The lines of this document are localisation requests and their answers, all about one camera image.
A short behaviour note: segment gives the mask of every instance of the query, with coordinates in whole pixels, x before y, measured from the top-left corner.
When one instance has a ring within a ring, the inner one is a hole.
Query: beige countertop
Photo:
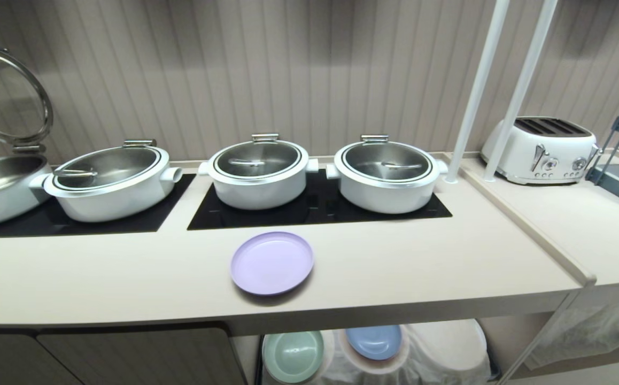
[[[495,182],[485,182],[485,164],[477,158],[464,159],[462,168],[480,190],[498,197],[595,275],[596,287],[619,285],[619,197],[586,180],[568,186],[522,186],[497,176]]]
[[[0,239],[0,326],[225,321],[258,334],[549,311],[581,287],[463,179],[436,185],[451,218],[187,231],[210,183],[195,178],[155,233]],[[242,293],[231,256],[277,230],[311,244],[312,275],[278,298]],[[574,238],[594,248],[585,228]]]

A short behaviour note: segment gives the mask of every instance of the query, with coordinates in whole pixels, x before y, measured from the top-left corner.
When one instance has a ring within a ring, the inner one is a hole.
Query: lavender plate
[[[255,236],[236,250],[231,260],[231,278],[246,292],[277,295],[307,278],[314,266],[312,247],[286,232]]]

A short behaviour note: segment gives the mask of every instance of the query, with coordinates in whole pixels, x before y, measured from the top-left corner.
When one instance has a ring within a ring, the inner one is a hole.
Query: open lid
[[[14,152],[43,152],[53,107],[36,77],[8,50],[0,48],[0,142]]]

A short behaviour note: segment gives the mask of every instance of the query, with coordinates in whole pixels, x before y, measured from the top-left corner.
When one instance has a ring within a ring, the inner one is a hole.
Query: green plate
[[[262,345],[262,360],[279,382],[299,383],[319,370],[324,359],[320,332],[268,334]]]

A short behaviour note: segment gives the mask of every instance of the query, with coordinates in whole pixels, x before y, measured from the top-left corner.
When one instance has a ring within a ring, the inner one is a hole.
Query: blue plate
[[[354,327],[346,329],[345,334],[350,346],[370,360],[383,361],[392,358],[402,345],[399,325]]]

